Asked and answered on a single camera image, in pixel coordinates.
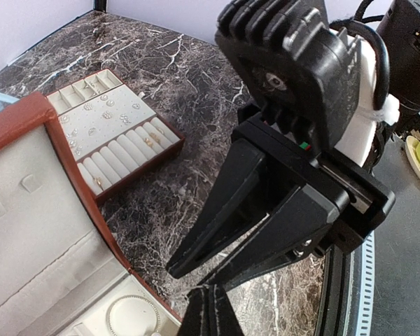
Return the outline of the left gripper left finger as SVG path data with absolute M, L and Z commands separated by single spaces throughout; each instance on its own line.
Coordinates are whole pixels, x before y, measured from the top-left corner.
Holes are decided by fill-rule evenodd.
M 188 293 L 188 306 L 177 335 L 215 335 L 216 329 L 211 321 L 213 298 L 214 285 L 198 286 Z

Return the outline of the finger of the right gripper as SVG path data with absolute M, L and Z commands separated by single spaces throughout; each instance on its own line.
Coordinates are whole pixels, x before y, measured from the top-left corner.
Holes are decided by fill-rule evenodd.
M 166 270 L 192 272 L 250 230 L 266 214 L 266 155 L 245 139 L 232 143 L 213 188 Z
M 274 212 L 199 283 L 225 290 L 297 263 L 319 245 L 339 209 L 309 185 L 295 188 Z

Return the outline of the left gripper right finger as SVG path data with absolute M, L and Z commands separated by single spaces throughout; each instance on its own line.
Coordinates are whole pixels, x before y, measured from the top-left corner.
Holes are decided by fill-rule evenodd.
M 244 335 L 227 293 L 218 285 L 209 287 L 209 328 L 210 335 Z

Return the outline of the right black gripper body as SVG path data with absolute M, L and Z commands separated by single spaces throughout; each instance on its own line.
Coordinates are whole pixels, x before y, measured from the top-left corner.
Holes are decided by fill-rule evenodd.
M 316 245 L 321 257 L 332 246 L 350 253 L 389 215 L 396 196 L 338 150 L 313 156 L 269 126 L 255 104 L 237 111 L 232 140 L 245 139 L 266 155 L 260 187 L 253 193 L 261 209 L 271 211 L 295 186 L 311 186 L 339 209 L 339 218 Z

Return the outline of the rose gold hoop earring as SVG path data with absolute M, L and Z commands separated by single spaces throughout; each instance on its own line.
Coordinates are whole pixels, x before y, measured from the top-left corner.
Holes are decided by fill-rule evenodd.
M 155 146 L 160 146 L 162 148 L 162 139 L 156 133 L 150 132 L 144 139 L 144 142 L 151 148 L 154 148 Z

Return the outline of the brown jewelry tray cream lining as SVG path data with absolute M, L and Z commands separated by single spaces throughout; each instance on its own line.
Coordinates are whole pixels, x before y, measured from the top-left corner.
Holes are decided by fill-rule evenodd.
M 78 169 L 98 205 L 177 156 L 185 138 L 110 69 L 51 92 Z M 156 133 L 162 148 L 144 139 Z

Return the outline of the brown jewelry box cream lining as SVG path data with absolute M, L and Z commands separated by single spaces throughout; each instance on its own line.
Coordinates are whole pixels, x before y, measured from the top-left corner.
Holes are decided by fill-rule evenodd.
M 0 111 L 0 335 L 176 335 L 39 93 Z

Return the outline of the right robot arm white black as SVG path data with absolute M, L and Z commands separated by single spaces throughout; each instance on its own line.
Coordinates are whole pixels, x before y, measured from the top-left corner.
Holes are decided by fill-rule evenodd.
M 371 175 L 386 142 L 420 112 L 420 1 L 394 1 L 379 26 L 330 22 L 323 1 L 232 1 L 215 40 L 246 84 L 231 146 L 201 214 L 167 263 L 181 278 L 232 242 L 203 280 L 229 291 L 356 250 L 394 193 Z

